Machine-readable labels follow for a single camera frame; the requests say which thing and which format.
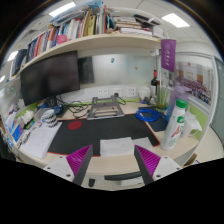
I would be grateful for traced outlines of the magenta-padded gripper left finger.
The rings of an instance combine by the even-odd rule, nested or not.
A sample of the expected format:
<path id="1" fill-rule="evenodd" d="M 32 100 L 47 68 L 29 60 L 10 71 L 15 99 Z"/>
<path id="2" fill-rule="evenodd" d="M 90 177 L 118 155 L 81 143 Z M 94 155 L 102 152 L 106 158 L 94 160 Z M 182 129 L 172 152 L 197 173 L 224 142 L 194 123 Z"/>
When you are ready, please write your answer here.
<path id="1" fill-rule="evenodd" d="M 81 186 L 92 156 L 93 146 L 88 145 L 68 156 L 59 155 L 44 170 Z"/>

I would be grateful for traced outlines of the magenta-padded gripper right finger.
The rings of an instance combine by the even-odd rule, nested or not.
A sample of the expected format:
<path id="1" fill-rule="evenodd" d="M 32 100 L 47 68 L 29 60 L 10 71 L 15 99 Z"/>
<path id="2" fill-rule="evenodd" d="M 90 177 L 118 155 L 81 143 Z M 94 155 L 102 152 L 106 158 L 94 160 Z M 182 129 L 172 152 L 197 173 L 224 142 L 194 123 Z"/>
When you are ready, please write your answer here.
<path id="1" fill-rule="evenodd" d="M 138 145 L 134 147 L 134 156 L 145 185 L 182 169 L 169 156 L 160 157 Z"/>

